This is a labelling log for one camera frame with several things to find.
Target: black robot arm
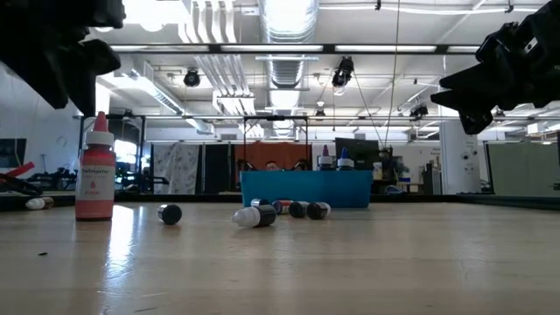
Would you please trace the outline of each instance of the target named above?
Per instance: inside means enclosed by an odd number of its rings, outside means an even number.
[[[0,61],[55,109],[95,114],[95,77],[121,64],[88,27],[122,28],[122,0],[0,0]]]
[[[447,90],[431,100],[459,112],[465,133],[480,133],[498,106],[531,102],[542,108],[560,100],[560,0],[552,0],[520,24],[504,24],[476,52],[480,62],[443,78]]]

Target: bottle label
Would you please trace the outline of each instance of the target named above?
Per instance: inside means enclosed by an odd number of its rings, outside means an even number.
[[[76,183],[77,200],[113,200],[115,198],[115,167],[83,165]]]

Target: blue plastic bin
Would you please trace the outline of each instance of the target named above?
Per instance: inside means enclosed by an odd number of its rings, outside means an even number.
[[[331,207],[369,205],[371,171],[242,171],[243,205],[252,199],[323,201]]]

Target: fluorescent light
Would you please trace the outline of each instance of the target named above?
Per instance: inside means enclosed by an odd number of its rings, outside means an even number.
[[[176,119],[183,119],[181,115],[147,115],[146,119],[151,120],[176,120]]]
[[[395,50],[404,53],[433,53],[434,45],[336,45],[335,52],[340,53],[392,53]]]
[[[319,57],[312,56],[256,56],[257,61],[319,61]]]
[[[447,48],[448,53],[476,53],[479,50],[479,46],[449,46]]]
[[[116,53],[206,53],[207,45],[111,45]]]
[[[223,45],[223,52],[321,52],[322,45]]]
[[[323,3],[319,6],[321,10],[332,10],[332,11],[364,11],[364,10],[377,10],[375,4],[336,4],[336,3]],[[407,8],[404,6],[390,6],[383,5],[381,10],[384,11],[400,11],[402,13],[409,14],[425,14],[425,15],[472,15],[472,14],[488,14],[488,13],[503,13],[506,8],[503,9],[483,9],[483,10],[425,10],[416,8]],[[517,12],[536,12],[537,8],[514,8]]]
[[[243,120],[242,115],[185,115],[185,119],[207,119],[207,120]]]

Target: air duct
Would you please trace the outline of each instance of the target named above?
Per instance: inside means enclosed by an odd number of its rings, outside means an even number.
[[[259,0],[263,41],[274,44],[308,43],[312,41],[319,13],[319,0]],[[299,103],[299,91],[305,73],[305,61],[270,60],[267,62],[269,87],[285,89],[270,91],[273,107],[289,110]],[[285,123],[274,122],[279,136],[290,133]]]

